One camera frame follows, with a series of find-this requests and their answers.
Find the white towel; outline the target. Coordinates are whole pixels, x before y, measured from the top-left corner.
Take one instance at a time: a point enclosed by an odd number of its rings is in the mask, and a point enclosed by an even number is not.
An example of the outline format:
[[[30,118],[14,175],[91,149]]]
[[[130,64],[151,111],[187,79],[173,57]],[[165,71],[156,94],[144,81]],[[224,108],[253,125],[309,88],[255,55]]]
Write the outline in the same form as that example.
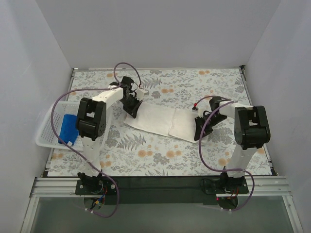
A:
[[[138,130],[195,143],[197,114],[190,110],[142,103],[136,118],[127,116],[124,123]]]

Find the blue microfiber towel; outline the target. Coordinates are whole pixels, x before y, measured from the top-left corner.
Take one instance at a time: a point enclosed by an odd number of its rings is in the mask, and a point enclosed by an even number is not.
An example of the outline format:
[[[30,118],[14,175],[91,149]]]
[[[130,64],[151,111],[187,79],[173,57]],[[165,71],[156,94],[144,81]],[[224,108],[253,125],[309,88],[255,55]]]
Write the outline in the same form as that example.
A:
[[[76,129],[76,115],[72,114],[65,114],[61,126],[60,131],[60,138],[66,143],[74,145],[77,137],[78,137],[78,130]]]

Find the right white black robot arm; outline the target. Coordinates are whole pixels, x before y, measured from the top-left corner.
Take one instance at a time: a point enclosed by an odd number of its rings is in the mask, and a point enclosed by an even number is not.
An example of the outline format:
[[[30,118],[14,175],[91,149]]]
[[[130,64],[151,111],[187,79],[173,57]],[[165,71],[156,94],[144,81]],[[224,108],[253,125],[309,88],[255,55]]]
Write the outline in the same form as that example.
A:
[[[213,132],[213,127],[228,117],[234,120],[234,139],[236,146],[229,163],[223,169],[214,169],[219,176],[203,180],[207,193],[247,193],[245,175],[249,174],[246,168],[256,153],[271,138],[270,127],[263,106],[250,106],[239,104],[233,100],[219,96],[212,96],[209,105],[211,110],[198,108],[198,103],[193,105],[193,110],[198,113],[195,118],[194,140],[202,143],[203,138]]]

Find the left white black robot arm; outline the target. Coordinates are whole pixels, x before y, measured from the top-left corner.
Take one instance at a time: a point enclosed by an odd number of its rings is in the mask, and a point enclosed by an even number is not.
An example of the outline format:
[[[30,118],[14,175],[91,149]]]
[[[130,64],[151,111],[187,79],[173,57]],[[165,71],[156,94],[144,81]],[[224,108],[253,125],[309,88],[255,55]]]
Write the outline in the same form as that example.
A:
[[[106,126],[110,120],[108,109],[120,101],[123,104],[123,110],[129,116],[137,117],[146,90],[140,86],[134,89],[134,84],[135,82],[130,77],[124,76],[120,83],[111,83],[102,93],[80,100],[76,129],[82,140],[86,168],[84,172],[78,173],[78,177],[83,187],[91,192],[99,192],[103,185],[99,156],[104,143],[104,134],[107,131]]]

